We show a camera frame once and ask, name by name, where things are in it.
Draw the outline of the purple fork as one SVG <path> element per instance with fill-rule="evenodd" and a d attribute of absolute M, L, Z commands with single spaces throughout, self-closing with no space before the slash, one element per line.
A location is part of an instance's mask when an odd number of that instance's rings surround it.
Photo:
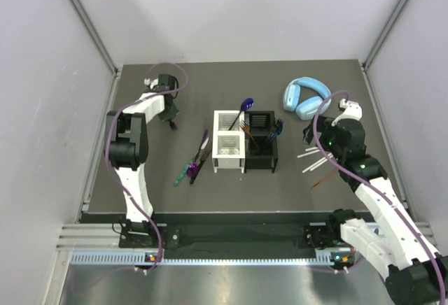
<path fill-rule="evenodd" d="M 271 133 L 274 136 L 279 136 L 282 133 L 283 128 L 284 128 L 284 121 L 281 118 L 276 119 L 271 126 Z"/>
<path fill-rule="evenodd" d="M 169 120 L 169 126 L 174 131 L 178 129 L 176 123 L 173 120 Z"/>

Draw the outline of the blue fork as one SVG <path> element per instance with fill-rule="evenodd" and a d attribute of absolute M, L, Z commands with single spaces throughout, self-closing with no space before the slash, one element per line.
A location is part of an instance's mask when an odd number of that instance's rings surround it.
<path fill-rule="evenodd" d="M 269 135 L 268 135 L 268 137 L 265 139 L 265 145 L 269 145 L 269 144 L 271 144 L 272 142 L 273 142 L 273 140 L 277 137 L 277 136 L 274 136 L 272 133 L 271 133 L 271 128 L 270 128 L 270 131 L 269 131 L 270 133 L 269 133 Z"/>

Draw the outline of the white utensil container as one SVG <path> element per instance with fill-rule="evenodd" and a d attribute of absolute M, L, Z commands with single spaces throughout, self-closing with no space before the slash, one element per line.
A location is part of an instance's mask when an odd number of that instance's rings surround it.
<path fill-rule="evenodd" d="M 244 113 L 239 111 L 214 111 L 213 113 L 213 171 L 239 169 L 244 173 L 246 160 L 245 133 L 240 124 Z"/>

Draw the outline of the black utensil container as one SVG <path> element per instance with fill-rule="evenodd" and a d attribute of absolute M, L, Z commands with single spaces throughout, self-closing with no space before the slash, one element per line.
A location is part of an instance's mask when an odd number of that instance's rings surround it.
<path fill-rule="evenodd" d="M 244 172 L 248 170 L 270 170 L 275 172 L 279 160 L 277 140 L 265 145 L 265 139 L 270 134 L 270 127 L 276 120 L 274 111 L 248 111 L 244 121 L 250 126 L 251 133 L 260 146 L 257 151 L 252 140 L 245 134 L 245 165 Z"/>

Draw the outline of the rainbow spoon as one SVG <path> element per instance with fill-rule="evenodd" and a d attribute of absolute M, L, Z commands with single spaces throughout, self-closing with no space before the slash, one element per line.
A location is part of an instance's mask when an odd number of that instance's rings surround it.
<path fill-rule="evenodd" d="M 235 124 L 239 120 L 239 116 L 243 112 L 246 112 L 247 110 L 251 109 L 253 107 L 253 105 L 254 105 L 253 98 L 249 97 L 249 98 L 246 98 L 245 100 L 243 100 L 243 102 L 241 103 L 240 110 L 239 110 L 237 116 L 235 117 L 235 119 L 233 120 L 232 124 L 228 128 L 229 131 L 232 130 L 232 128 L 235 126 Z"/>

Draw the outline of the copper fork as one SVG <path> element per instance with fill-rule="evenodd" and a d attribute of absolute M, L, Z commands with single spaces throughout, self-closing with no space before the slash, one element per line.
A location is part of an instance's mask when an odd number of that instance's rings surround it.
<path fill-rule="evenodd" d="M 241 121 L 239 123 L 239 126 L 243 130 L 243 132 L 249 136 L 249 138 L 252 140 L 254 146 L 256 147 L 257 151 L 260 153 L 260 146 L 256 143 L 256 140 L 251 133 L 250 126 L 245 121 Z"/>

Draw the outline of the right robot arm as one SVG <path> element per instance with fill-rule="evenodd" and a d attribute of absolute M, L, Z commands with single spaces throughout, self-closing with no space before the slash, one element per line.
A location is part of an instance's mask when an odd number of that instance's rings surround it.
<path fill-rule="evenodd" d="M 311 123 L 303 131 L 304 142 L 316 142 L 382 233 L 371 230 L 355 211 L 339 209 L 325 222 L 329 242 L 355 248 L 377 270 L 394 304 L 444 304 L 447 256 L 416 226 L 383 166 L 368 154 L 361 106 L 342 99 L 341 114 L 328 118 L 321 111 L 330 101 L 330 97 L 321 100 L 309 114 Z"/>

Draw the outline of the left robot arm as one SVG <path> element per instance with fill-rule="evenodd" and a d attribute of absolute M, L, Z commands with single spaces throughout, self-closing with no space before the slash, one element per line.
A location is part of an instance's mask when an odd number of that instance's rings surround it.
<path fill-rule="evenodd" d="M 121 112 L 110 111 L 106 116 L 106 140 L 110 141 L 108 163 L 114 168 L 127 207 L 123 236 L 134 234 L 143 246 L 154 245 L 159 237 L 156 226 L 148 219 L 153 214 L 146 189 L 144 167 L 149 154 L 148 123 L 156 116 L 177 129 L 173 119 L 178 113 L 174 103 L 178 95 L 179 81 L 170 74 L 160 74 L 156 79 L 145 79 L 148 88 L 139 99 Z"/>

